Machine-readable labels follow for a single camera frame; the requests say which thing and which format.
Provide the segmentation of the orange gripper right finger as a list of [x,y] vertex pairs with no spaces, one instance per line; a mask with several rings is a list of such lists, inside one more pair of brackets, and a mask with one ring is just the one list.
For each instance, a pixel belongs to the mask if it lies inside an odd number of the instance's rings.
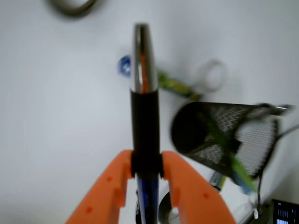
[[182,224],[234,224],[235,219],[221,195],[178,154],[162,152],[164,179],[171,205]]

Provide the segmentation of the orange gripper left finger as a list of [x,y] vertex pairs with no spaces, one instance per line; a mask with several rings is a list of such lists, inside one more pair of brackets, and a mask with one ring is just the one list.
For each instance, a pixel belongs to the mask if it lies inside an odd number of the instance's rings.
[[126,204],[127,182],[132,179],[132,150],[117,154],[77,208],[67,224],[117,224]]

